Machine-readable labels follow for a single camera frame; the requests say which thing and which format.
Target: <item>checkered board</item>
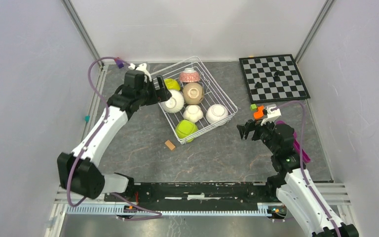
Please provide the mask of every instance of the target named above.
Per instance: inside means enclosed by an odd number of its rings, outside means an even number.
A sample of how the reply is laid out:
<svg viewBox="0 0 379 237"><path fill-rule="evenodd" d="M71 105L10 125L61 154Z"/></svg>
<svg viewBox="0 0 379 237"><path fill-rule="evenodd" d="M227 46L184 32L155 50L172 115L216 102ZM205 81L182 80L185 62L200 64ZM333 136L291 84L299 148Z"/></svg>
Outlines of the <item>checkered board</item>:
<svg viewBox="0 0 379 237"><path fill-rule="evenodd" d="M239 58L239 62L252 104L310 98L291 54Z"/></svg>

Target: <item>wooden block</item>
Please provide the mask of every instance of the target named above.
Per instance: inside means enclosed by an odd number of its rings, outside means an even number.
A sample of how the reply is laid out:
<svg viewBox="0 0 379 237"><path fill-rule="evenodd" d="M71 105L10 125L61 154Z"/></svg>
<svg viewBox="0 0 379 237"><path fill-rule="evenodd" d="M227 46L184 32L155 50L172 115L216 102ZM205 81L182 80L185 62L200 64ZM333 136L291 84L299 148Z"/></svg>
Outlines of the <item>wooden block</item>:
<svg viewBox="0 0 379 237"><path fill-rule="evenodd" d="M176 148L175 145L172 144L172 142L169 141L169 140L167 140L167 141L165 142L165 145L166 145L171 151L175 150L175 148Z"/></svg>

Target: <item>pink bowl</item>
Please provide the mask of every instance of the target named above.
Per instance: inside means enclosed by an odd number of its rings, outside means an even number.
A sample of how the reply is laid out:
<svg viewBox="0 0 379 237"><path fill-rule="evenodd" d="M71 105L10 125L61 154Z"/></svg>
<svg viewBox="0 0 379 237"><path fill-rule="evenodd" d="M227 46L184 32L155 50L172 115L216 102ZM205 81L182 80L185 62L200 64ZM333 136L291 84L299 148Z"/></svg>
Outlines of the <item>pink bowl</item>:
<svg viewBox="0 0 379 237"><path fill-rule="evenodd" d="M194 68L185 68L185 70L179 74L179 80L186 83L197 82L200 81L200 74L194 70Z"/></svg>

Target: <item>wire dish rack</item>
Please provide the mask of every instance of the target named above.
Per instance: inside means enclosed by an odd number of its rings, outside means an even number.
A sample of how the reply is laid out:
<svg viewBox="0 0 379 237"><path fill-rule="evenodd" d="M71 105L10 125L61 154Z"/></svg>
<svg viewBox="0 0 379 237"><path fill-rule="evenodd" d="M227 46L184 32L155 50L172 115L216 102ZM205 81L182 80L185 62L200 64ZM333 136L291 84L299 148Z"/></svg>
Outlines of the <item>wire dish rack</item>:
<svg viewBox="0 0 379 237"><path fill-rule="evenodd" d="M189 139L199 137L202 134L218 126L227 123L237 112L236 105L232 102L232 100L230 100L228 95L226 95L226 93L222 90L219 84L217 84L216 80L214 80L213 76L210 74L203 62L197 56L193 56L184 61L161 69L157 72L152 73L151 75L153 76L153 78L155 78L155 76L157 75L162 75L163 79L172 78L179 82L182 89L186 83L182 83L179 81L179 74L185 68L194 68L194 70L196 70L200 74L200 81L198 83L202 85L204 90L204 99L201 102L201 104L199 104L199 107L203 111L204 117L195 123L195 125L197 125L198 127L198 131L183 139L179 138L175 131L175 128L178 125L178 123L184 119L183 113L187 104L185 104L184 108L182 108L181 111L174 114L165 112L164 109L160 106L166 118L168 119L168 122L171 125L172 130L174 131L175 137L181 144L185 144ZM214 104L221 104L225 106L228 110L228 116L223 118L222 120L210 124L205 118L205 116L208 108Z"/></svg>

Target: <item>white wall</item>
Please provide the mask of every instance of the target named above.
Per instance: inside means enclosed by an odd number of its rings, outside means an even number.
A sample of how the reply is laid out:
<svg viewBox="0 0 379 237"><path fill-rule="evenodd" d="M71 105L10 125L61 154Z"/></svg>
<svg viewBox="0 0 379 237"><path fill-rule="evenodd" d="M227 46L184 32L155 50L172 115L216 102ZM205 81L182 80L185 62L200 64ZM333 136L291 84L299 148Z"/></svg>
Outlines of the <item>white wall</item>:
<svg viewBox="0 0 379 237"><path fill-rule="evenodd" d="M336 1L300 69L360 236L379 236L379 0Z"/></svg>
<svg viewBox="0 0 379 237"><path fill-rule="evenodd" d="M101 56L131 61L295 55L324 0L72 0Z"/></svg>
<svg viewBox="0 0 379 237"><path fill-rule="evenodd" d="M60 1L0 0L0 237L44 234L56 159L84 129L92 61Z"/></svg>

